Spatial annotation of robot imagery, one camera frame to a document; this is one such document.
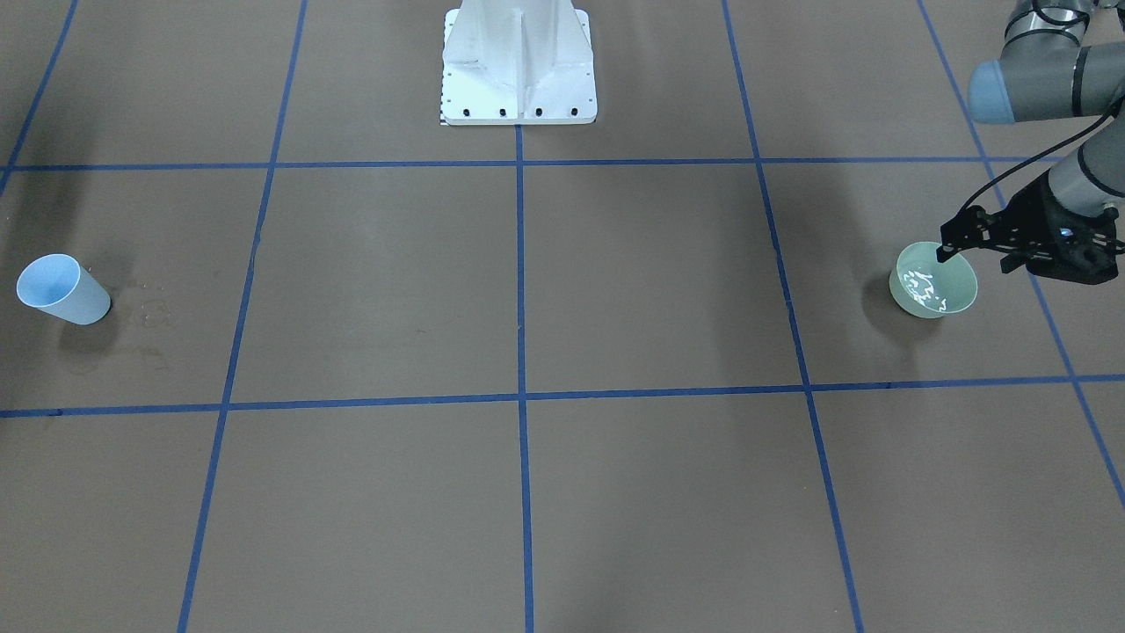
light green bowl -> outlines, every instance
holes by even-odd
[[[922,319],[963,311],[976,299],[976,273],[961,253],[937,262],[937,242],[902,248],[891,270],[891,296],[899,307]]]

paper cup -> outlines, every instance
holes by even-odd
[[[26,305],[79,326],[109,311],[109,292],[69,254],[46,254],[29,263],[16,281],[16,293]]]

water in bowl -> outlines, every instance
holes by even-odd
[[[935,311],[946,311],[948,299],[934,284],[935,269],[939,265],[936,261],[909,261],[901,265],[900,277],[911,298]]]

cable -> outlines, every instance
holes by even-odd
[[[1117,92],[1120,93],[1122,90],[1125,90],[1125,83],[1122,83],[1122,85],[1118,87]],[[1120,107],[1122,107],[1123,102],[1125,102],[1125,94],[1116,96],[1115,100],[1112,101],[1110,105],[1109,105],[1109,107],[1106,108],[1106,112],[1104,115],[1101,115],[1100,117],[1098,117],[1098,120],[1095,120],[1092,124],[1090,124],[1089,127],[1087,127],[1086,129],[1082,129],[1081,132],[1079,132],[1078,134],[1074,134],[1073,136],[1066,138],[1065,141],[1060,141],[1059,143],[1056,143],[1054,145],[1052,145],[1052,146],[1043,150],[1042,152],[1035,154],[1034,156],[1032,156],[1032,157],[1025,160],[1024,162],[1017,164],[1016,166],[1012,166],[1008,171],[1005,171],[1000,175],[997,175],[991,181],[989,181],[988,184],[984,184],[983,187],[981,187],[980,189],[978,189],[975,193],[973,193],[972,196],[970,196],[969,199],[965,200],[965,204],[961,205],[961,209],[957,212],[962,212],[963,210],[965,210],[966,208],[969,208],[973,204],[973,200],[975,200],[976,198],[981,197],[981,193],[983,193],[984,191],[988,191],[989,189],[991,189],[1000,180],[1004,180],[1005,178],[1011,175],[1012,173],[1019,171],[1020,169],[1027,166],[1028,164],[1032,164],[1033,162],[1042,159],[1043,156],[1045,156],[1045,155],[1047,155],[1047,154],[1050,154],[1052,152],[1055,152],[1058,150],[1061,150],[1062,147],[1065,147],[1066,145],[1073,143],[1074,141],[1078,141],[1082,136],[1086,136],[1090,132],[1094,132],[1098,127],[1101,127],[1101,124],[1104,124],[1105,121],[1109,120],[1110,117],[1113,117],[1113,116],[1116,115],[1115,112],[1120,111]]]

grid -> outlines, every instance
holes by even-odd
[[[36,110],[39,107],[43,94],[51,80],[52,72],[56,65],[58,56],[63,51],[68,33],[74,19],[79,0],[71,0],[69,10],[57,42],[52,52],[50,62],[43,73],[38,90],[32,100],[30,107],[24,119],[16,144],[11,150],[7,164],[2,166],[0,173],[0,195],[3,193],[9,177],[19,172],[47,172],[47,171],[145,171],[145,170],[196,170],[196,169],[250,169],[266,170],[266,181],[262,188],[261,202],[258,210],[258,219],[254,228],[253,243],[250,250],[250,260],[246,265],[245,280],[238,306],[237,325],[234,340],[231,345],[228,368],[226,372],[223,397],[219,403],[199,404],[169,404],[159,406],[120,406],[120,407],[73,407],[73,408],[51,408],[51,409],[14,409],[0,410],[0,418],[33,418],[51,416],[108,416],[108,415],[137,415],[137,414],[179,414],[179,413],[214,413],[217,414],[217,423],[212,447],[209,467],[207,470],[206,485],[200,504],[196,537],[191,552],[191,561],[183,591],[183,604],[180,613],[178,630],[188,630],[189,616],[191,613],[192,595],[195,591],[196,576],[199,568],[199,560],[204,548],[205,534],[208,522],[210,499],[215,488],[216,472],[223,447],[224,431],[227,415],[231,412],[254,412],[254,410],[285,410],[285,409],[327,409],[327,408],[354,408],[354,407],[396,407],[396,406],[425,406],[425,405],[450,405],[450,404],[480,404],[480,403],[513,403],[519,407],[519,437],[521,459],[521,489],[523,508],[523,560],[524,560],[524,614],[525,627],[529,633],[534,630],[534,590],[532,581],[532,490],[529,467],[529,437],[528,437],[528,404],[533,401],[551,400],[584,400],[584,399],[631,399],[631,398],[685,398],[701,396],[737,396],[737,395],[763,395],[763,394],[794,394],[803,395],[808,409],[809,423],[816,442],[820,472],[824,480],[825,495],[831,515],[832,527],[839,551],[840,566],[847,595],[850,602],[852,616],[855,630],[864,631],[861,604],[856,595],[855,582],[850,570],[845,530],[842,525],[839,509],[836,503],[836,495],[832,486],[831,470],[829,468],[829,455],[821,436],[820,423],[818,419],[816,395],[824,392],[839,391],[870,391],[870,390],[914,390],[914,389],[948,389],[948,388],[981,388],[1000,386],[1028,386],[1028,385],[1066,385],[1071,386],[1080,404],[1082,414],[1089,425],[1090,433],[1097,443],[1105,463],[1106,473],[1116,489],[1122,506],[1125,507],[1125,488],[1123,488],[1120,477],[1110,458],[1106,443],[1102,440],[1098,423],[1087,403],[1083,386],[1091,383],[1122,383],[1125,382],[1125,374],[1079,374],[1074,371],[1070,355],[1062,341],[1059,328],[1052,315],[1047,298],[1034,275],[1028,274],[1028,279],[1034,289],[1035,296],[1043,310],[1054,344],[1065,368],[1064,376],[1001,378],[1001,379],[965,379],[965,380],[929,380],[929,381],[899,381],[899,382],[855,382],[855,383],[814,383],[809,378],[806,364],[804,351],[802,349],[801,333],[799,328],[798,314],[793,306],[790,291],[789,278],[785,269],[785,259],[782,245],[778,239],[777,228],[774,221],[773,207],[770,198],[768,182],[765,165],[768,164],[795,164],[795,163],[927,163],[927,162],[963,162],[980,164],[992,178],[993,163],[1016,162],[1025,156],[989,155],[984,150],[984,144],[978,134],[972,121],[964,96],[961,93],[950,62],[943,48],[937,29],[930,18],[924,0],[917,0],[918,10],[926,22],[932,37],[935,53],[940,58],[950,88],[954,92],[962,112],[965,117],[965,125],[972,135],[976,146],[975,156],[819,156],[819,157],[781,157],[762,155],[758,146],[758,138],[755,130],[754,112],[752,107],[752,94],[747,90],[744,79],[744,62],[739,55],[735,26],[731,19],[731,11],[727,0],[720,0],[726,20],[727,35],[730,46],[730,54],[735,65],[735,80],[741,98],[741,106],[746,118],[746,133],[753,154],[742,157],[692,157],[692,159],[603,159],[603,160],[532,160],[524,157],[523,130],[516,126],[514,129],[514,160],[443,160],[443,161],[280,161],[278,160],[282,135],[286,124],[286,110],[289,94],[292,88],[292,80],[297,61],[300,53],[302,33],[305,24],[305,16],[309,0],[300,1],[300,9],[297,17],[296,28],[292,36],[292,46],[289,55],[288,72],[285,88],[280,97],[277,109],[276,129],[273,134],[272,147],[269,159],[262,162],[198,162],[198,163],[122,163],[122,164],[17,164],[28,132],[35,119]],[[1046,160],[1059,160],[1048,157]],[[766,220],[770,227],[770,236],[776,255],[777,275],[781,282],[784,300],[786,304],[789,327],[792,336],[793,352],[796,358],[801,382],[799,385],[760,385],[740,387],[714,387],[714,388],[682,388],[682,389],[641,389],[641,390],[593,390],[593,391],[529,391],[526,380],[526,331],[525,331],[525,242],[524,242],[524,173],[528,168],[550,168],[566,165],[658,165],[658,164],[741,164],[754,166],[755,177],[759,184]],[[392,168],[510,168],[514,172],[516,191],[516,279],[518,279],[518,389],[511,394],[476,394],[464,396],[436,396],[436,397],[402,397],[402,398],[366,398],[366,399],[335,399],[335,400],[292,400],[292,401],[235,401],[232,397],[234,380],[238,367],[240,351],[242,346],[243,332],[246,323],[246,314],[254,282],[254,264],[259,244],[261,243],[262,227],[270,206],[270,193],[273,178],[277,170],[287,169],[392,169]],[[1001,206],[1006,204],[1004,195],[996,189],[997,200]]]

